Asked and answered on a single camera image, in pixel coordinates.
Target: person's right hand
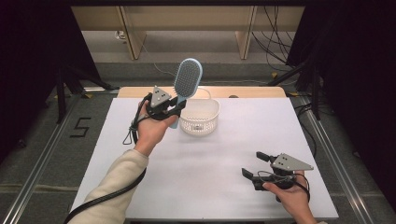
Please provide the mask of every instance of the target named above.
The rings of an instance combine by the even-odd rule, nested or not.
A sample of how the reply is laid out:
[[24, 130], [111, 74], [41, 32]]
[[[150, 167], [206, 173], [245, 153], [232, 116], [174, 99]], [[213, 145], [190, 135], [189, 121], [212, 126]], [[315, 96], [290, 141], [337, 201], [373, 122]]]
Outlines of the person's right hand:
[[[304, 175], [304, 171], [296, 171], [295, 174]], [[300, 175], [296, 176], [296, 180], [306, 187], [305, 179]], [[280, 199], [283, 207], [293, 216], [297, 223], [317, 223], [309, 208], [308, 197], [303, 189], [296, 185], [290, 189], [280, 189], [277, 185], [269, 182], [264, 183], [262, 186], [273, 192]]]

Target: person's left hand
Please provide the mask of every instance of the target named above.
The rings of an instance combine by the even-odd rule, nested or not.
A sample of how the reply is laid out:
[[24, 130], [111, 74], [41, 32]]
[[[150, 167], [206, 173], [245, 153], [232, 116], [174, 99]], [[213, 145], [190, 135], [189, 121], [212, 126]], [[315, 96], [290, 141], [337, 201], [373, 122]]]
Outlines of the person's left hand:
[[[149, 101], [146, 101], [140, 111], [140, 115], [147, 114], [146, 105]], [[155, 120], [155, 119], [143, 119], [137, 126], [138, 141], [134, 149], [138, 150], [142, 154], [148, 156], [152, 149], [163, 140], [166, 129], [177, 120], [177, 115], [173, 115], [168, 119]]]

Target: brush head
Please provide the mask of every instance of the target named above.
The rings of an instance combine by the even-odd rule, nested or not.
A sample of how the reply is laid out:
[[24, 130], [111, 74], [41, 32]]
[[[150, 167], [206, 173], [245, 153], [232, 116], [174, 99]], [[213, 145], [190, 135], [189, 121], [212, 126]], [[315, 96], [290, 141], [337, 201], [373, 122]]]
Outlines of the brush head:
[[175, 92], [183, 98], [192, 97], [197, 91], [202, 76], [201, 64], [192, 58], [181, 62], [175, 78]]

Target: floor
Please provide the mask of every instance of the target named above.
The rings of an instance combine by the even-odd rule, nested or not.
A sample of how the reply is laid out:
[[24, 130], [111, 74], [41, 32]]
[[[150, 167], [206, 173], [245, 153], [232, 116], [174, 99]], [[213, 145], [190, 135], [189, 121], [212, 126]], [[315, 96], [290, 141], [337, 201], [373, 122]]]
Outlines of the floor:
[[[233, 32], [149, 32], [145, 48], [135, 61], [131, 60], [125, 41], [116, 38], [115, 32], [83, 34], [102, 80], [113, 86], [172, 85], [172, 74], [178, 63], [189, 57], [202, 63], [205, 71], [203, 85], [264, 85], [273, 76], [285, 73], [282, 70], [290, 69], [267, 55], [254, 39], [248, 58], [241, 60]], [[268, 47], [264, 35], [269, 37], [270, 32], [256, 32], [255, 35]], [[290, 45], [293, 33], [282, 33], [280, 38], [285, 46]], [[274, 43], [269, 46], [275, 56], [283, 59], [283, 54], [287, 54], [282, 53], [285, 48]], [[290, 97], [294, 106], [305, 105], [309, 97], [305, 92], [295, 92], [292, 84], [296, 78], [288, 79], [281, 87], [287, 93], [298, 95]], [[82, 84], [95, 87], [89, 81], [82, 81]], [[26, 147], [15, 148], [0, 165], [0, 216], [6, 220], [8, 211], [19, 211], [12, 214], [15, 215], [14, 222], [7, 223], [63, 223], [70, 210], [106, 112], [117, 92], [95, 91], [83, 97], [67, 96], [65, 122], [56, 124], [58, 114], [54, 92], [30, 132], [24, 136]], [[394, 211], [359, 157], [352, 153], [354, 147], [337, 116], [326, 104], [325, 97], [321, 96], [320, 102], [319, 122], [312, 119], [310, 111], [300, 118], [308, 130], [305, 132], [308, 144], [317, 151], [318, 168], [339, 213], [338, 219], [326, 221], [396, 223]], [[77, 124], [89, 129], [76, 129]], [[323, 132], [328, 138], [320, 137]], [[19, 198], [25, 190], [25, 197]], [[361, 199], [364, 206], [355, 205], [355, 199]], [[265, 223], [291, 223], [291, 220], [268, 220]]]

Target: metal rail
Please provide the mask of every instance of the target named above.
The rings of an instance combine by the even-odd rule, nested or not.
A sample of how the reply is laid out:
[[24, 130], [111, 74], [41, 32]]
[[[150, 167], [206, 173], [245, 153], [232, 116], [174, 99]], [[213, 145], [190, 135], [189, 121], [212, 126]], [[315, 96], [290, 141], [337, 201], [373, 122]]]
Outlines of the metal rail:
[[14, 224], [18, 223], [23, 210], [25, 209], [26, 205], [29, 203], [29, 200], [33, 194], [35, 189], [35, 185], [37, 184], [38, 180], [44, 173], [44, 170], [50, 160], [52, 152], [58, 145], [58, 142], [64, 132], [64, 127], [66, 126], [68, 119], [77, 104], [80, 95], [73, 95], [70, 102], [70, 107], [67, 110], [66, 115], [61, 123], [56, 124], [54, 131], [49, 138], [48, 143], [44, 147], [43, 152], [41, 153], [40, 157], [38, 158], [35, 167], [33, 168], [32, 172], [29, 174], [26, 182], [23, 184], [23, 187], [18, 194], [17, 198], [15, 199], [14, 203], [10, 206], [9, 211], [6, 215], [6, 218], [3, 220], [4, 224]]
[[[307, 97], [302, 97], [301, 101], [304, 105], [309, 103]], [[308, 111], [307, 113], [308, 118], [311, 121], [312, 126], [314, 127], [315, 133], [317, 134], [318, 139], [323, 146], [329, 162], [332, 165], [332, 168], [334, 169], [338, 180], [340, 181], [341, 187], [343, 188], [345, 195], [348, 198], [359, 223], [374, 224], [373, 218], [367, 209], [366, 203], [360, 196], [358, 190], [356, 189], [351, 178], [349, 177], [346, 167], [338, 157], [337, 151], [333, 147], [332, 141], [326, 134], [326, 131], [324, 130], [320, 120], [317, 120], [311, 111]]]

